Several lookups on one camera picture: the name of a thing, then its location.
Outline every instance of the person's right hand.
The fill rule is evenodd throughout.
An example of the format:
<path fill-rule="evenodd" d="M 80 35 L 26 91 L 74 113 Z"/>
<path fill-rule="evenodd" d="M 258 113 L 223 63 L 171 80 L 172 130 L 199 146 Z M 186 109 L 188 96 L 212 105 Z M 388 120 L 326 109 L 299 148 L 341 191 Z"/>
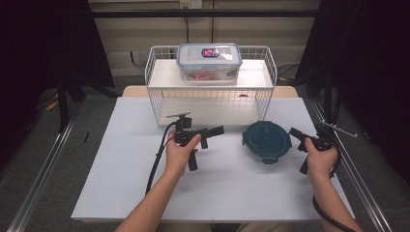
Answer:
<path fill-rule="evenodd" d="M 310 138 L 305 139 L 307 148 L 307 175 L 309 177 L 326 177 L 329 174 L 337 160 L 337 150 L 335 147 L 323 152 L 319 152 L 313 145 Z"/>

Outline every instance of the dark teal round container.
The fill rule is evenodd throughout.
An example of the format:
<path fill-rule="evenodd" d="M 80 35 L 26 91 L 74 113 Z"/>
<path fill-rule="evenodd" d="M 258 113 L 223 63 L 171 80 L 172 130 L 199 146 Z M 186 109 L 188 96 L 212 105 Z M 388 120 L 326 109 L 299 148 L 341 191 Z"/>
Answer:
<path fill-rule="evenodd" d="M 256 161 L 275 164 L 292 147 L 289 134 L 270 121 L 258 121 L 242 133 L 242 145 Z"/>

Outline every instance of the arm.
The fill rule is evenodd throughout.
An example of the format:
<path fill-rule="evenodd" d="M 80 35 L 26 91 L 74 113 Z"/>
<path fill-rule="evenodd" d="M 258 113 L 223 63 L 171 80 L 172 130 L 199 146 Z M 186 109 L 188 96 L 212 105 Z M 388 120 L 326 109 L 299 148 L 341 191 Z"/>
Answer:
<path fill-rule="evenodd" d="M 307 176 L 319 207 L 329 217 L 343 225 L 355 231 L 363 231 L 347 211 L 329 178 L 329 173 L 337 159 L 337 150 L 332 148 L 328 151 L 318 152 L 309 138 L 305 140 L 305 146 L 308 151 Z M 322 218 L 322 224 L 325 231 L 341 231 L 324 218 Z"/>
<path fill-rule="evenodd" d="M 175 131 L 172 131 L 168 138 L 174 135 Z M 201 136 L 197 135 L 185 147 L 178 146 L 173 139 L 167 143 L 163 174 L 116 231 L 156 231 L 172 192 L 184 174 L 190 151 L 200 140 Z"/>

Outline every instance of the sticker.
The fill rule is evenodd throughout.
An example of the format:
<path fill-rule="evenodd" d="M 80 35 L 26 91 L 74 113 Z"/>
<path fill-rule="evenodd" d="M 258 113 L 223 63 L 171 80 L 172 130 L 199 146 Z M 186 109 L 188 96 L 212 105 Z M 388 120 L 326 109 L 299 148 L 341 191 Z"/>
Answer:
<path fill-rule="evenodd" d="M 204 48 L 202 49 L 202 56 L 204 58 L 215 58 L 220 55 L 220 52 L 216 48 Z"/>

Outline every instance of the white wire basket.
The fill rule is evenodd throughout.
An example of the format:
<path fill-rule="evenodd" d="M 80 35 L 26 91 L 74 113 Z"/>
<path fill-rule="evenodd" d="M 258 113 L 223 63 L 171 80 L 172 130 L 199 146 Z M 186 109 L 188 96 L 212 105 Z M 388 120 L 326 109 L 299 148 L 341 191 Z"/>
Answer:
<path fill-rule="evenodd" d="M 267 46 L 239 46 L 243 64 L 236 83 L 192 85 L 181 78 L 178 46 L 153 46 L 145 83 L 159 127 L 190 112 L 195 126 L 244 126 L 264 120 L 277 83 L 277 67 Z"/>

